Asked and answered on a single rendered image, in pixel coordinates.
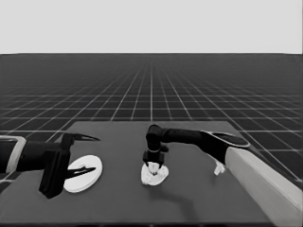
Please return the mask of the large thick white disc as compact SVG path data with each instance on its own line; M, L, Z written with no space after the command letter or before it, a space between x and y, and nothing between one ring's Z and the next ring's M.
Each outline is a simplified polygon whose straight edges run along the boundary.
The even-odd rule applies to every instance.
M65 179L63 188L69 193L79 193L90 188L101 176L103 164L96 155L84 155L73 161L68 169L77 169L81 167L94 167L95 170L71 179Z

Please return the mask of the small white T-shaped piece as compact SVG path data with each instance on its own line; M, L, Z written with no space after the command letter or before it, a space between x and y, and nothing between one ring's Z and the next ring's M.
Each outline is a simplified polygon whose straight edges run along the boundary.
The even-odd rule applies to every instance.
M225 172L224 165L221 162L216 161L216 167L215 167L215 170L214 170L214 174L216 176L218 176L219 174L224 173L224 172Z

